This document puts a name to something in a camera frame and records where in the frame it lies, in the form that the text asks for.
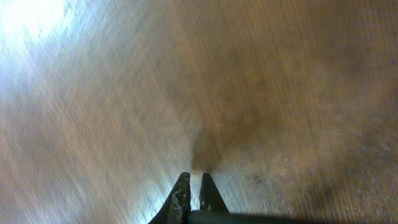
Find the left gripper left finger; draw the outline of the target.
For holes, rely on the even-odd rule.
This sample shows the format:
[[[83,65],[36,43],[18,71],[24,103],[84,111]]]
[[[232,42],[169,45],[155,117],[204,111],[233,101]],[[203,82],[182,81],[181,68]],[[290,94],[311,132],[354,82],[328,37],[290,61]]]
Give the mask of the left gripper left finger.
[[[171,189],[163,206],[149,224],[184,224],[187,223],[190,206],[190,174],[182,172]]]

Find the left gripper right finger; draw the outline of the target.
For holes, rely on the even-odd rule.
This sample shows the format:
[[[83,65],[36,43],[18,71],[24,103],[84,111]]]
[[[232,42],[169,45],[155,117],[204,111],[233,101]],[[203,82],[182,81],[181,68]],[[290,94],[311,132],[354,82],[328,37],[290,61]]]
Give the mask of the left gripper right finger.
[[[204,173],[200,187],[200,212],[229,214],[229,210],[211,174]]]

